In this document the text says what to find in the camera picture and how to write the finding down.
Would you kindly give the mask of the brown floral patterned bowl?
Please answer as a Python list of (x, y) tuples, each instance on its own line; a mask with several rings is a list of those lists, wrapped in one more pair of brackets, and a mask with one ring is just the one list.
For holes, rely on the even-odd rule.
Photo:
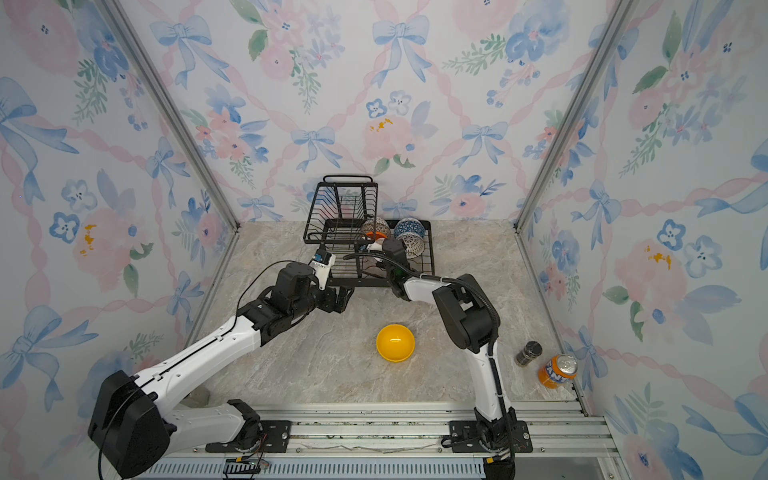
[(392, 236), (392, 230), (387, 221), (379, 217), (369, 218), (363, 222), (360, 227), (360, 232), (364, 235), (364, 233), (368, 231), (383, 231), (390, 234), (388, 238)]

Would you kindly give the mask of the blue triangle patterned bowl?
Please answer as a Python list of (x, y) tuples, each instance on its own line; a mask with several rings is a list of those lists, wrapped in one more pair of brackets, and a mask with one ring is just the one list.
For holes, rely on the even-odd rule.
[(420, 238), (424, 238), (426, 235), (426, 227), (424, 224), (413, 217), (407, 217), (400, 219), (394, 227), (394, 236), (399, 238), (403, 235), (415, 235)]

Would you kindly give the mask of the white lattice patterned bowl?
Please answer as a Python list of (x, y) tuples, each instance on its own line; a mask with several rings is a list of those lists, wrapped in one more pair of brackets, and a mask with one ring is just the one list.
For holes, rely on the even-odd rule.
[(416, 233), (406, 232), (398, 237), (402, 242), (407, 259), (416, 259), (425, 251), (425, 240)]

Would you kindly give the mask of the orange plastic bowl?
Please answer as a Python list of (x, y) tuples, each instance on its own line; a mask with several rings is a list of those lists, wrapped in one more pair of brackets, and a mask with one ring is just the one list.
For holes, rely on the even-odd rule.
[(390, 234), (383, 231), (368, 231), (364, 233), (365, 237), (372, 241), (387, 239)]

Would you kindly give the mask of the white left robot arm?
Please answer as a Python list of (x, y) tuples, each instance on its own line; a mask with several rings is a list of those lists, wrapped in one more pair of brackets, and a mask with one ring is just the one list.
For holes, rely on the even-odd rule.
[(184, 413), (178, 406), (214, 374), (290, 330), (310, 313), (342, 313), (354, 293), (329, 287), (327, 268), (280, 260), (274, 285), (254, 300), (239, 301), (221, 327), (171, 358), (129, 375), (119, 370), (101, 384), (88, 427), (105, 462), (122, 478), (140, 475), (163, 456), (203, 444), (252, 452), (267, 435), (260, 415), (245, 401)]

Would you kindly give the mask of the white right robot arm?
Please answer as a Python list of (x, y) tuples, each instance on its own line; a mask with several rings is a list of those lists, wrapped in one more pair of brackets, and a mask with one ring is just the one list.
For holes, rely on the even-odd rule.
[(492, 461), (513, 465), (516, 455), (530, 451), (531, 445), (523, 438), (523, 423), (502, 379), (497, 309), (470, 274), (446, 277), (411, 268), (401, 240), (386, 239), (372, 254), (384, 265), (396, 297), (437, 308), (450, 340), (463, 352), (469, 366), (478, 441)]

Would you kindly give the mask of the yellow plastic bowl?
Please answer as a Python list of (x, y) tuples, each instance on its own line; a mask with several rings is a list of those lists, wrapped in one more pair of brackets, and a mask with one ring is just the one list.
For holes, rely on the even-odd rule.
[(379, 355), (391, 363), (401, 363), (408, 360), (416, 347), (412, 331), (401, 324), (390, 324), (383, 327), (376, 337), (376, 349)]

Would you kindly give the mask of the dark spice jar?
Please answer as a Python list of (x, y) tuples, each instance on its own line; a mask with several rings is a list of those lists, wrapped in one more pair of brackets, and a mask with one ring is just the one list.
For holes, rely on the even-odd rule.
[(520, 367), (526, 367), (543, 353), (542, 345), (534, 340), (528, 341), (515, 355), (514, 361)]

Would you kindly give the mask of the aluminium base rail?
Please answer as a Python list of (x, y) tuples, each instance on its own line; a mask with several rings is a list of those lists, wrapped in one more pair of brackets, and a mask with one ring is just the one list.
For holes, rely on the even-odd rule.
[[(518, 479), (626, 479), (607, 422), (576, 401), (512, 405)], [(173, 452), (145, 479), (501, 479), (469, 403), (258, 407), (263, 440), (248, 452), (211, 441)]]

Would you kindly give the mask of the aluminium frame post right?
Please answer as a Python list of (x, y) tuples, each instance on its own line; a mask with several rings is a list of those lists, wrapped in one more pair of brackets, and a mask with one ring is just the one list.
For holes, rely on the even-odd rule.
[(544, 192), (549, 176), (557, 166), (560, 155), (564, 152), (571, 135), (577, 130), (577, 126), (586, 111), (589, 102), (597, 88), (597, 83), (607, 69), (610, 59), (616, 52), (621, 36), (627, 29), (627, 23), (635, 8), (636, 2), (621, 0), (615, 4), (612, 14), (608, 17), (606, 27), (589, 63), (584, 71), (584, 76), (575, 90), (574, 96), (565, 110), (563, 124), (553, 140), (553, 145), (539, 169), (532, 188), (526, 197), (520, 211), (515, 232), (518, 236), (523, 234), (528, 224), (534, 217), (537, 202)]

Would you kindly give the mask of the aluminium frame post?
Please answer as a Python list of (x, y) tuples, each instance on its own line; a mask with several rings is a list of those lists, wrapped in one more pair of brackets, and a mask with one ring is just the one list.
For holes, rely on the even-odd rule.
[(132, 26), (127, 13), (119, 1), (96, 1), (95, 4), (121, 46), (125, 48), (129, 59), (141, 74), (150, 97), (159, 108), (163, 120), (179, 142), (196, 174), (200, 177), (202, 185), (208, 190), (214, 205), (223, 214), (225, 223), (237, 233), (240, 222), (236, 219), (233, 209), (216, 182), (213, 171), (198, 150), (193, 135), (187, 128), (170, 92), (163, 84), (159, 71)]
[(553, 140), (553, 145), (539, 169), (532, 188), (526, 197), (520, 211), (515, 232), (518, 236), (523, 234), (528, 224), (534, 217), (537, 202), (544, 192), (549, 176), (557, 166), (560, 155), (564, 152), (571, 135), (577, 130), (577, 126), (586, 111), (589, 102), (597, 88), (597, 83), (607, 69), (610, 59), (616, 52), (621, 36), (627, 29), (627, 23), (635, 8), (636, 2), (621, 0), (615, 4), (612, 14), (608, 17), (606, 27), (589, 63), (584, 71), (584, 76), (575, 90), (574, 96), (565, 110), (563, 124)]

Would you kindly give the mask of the aluminium frame post left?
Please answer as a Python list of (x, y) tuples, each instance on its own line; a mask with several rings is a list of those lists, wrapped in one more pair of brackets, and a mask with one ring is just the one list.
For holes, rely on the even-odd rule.
[(233, 209), (216, 182), (213, 171), (198, 150), (193, 135), (187, 128), (170, 92), (163, 84), (159, 71), (132, 26), (127, 13), (119, 1), (96, 1), (95, 4), (121, 46), (125, 48), (129, 59), (141, 74), (150, 97), (159, 108), (163, 120), (179, 142), (196, 174), (200, 177), (202, 185), (208, 190), (214, 205), (223, 214), (225, 223), (237, 233), (240, 222), (236, 219)]

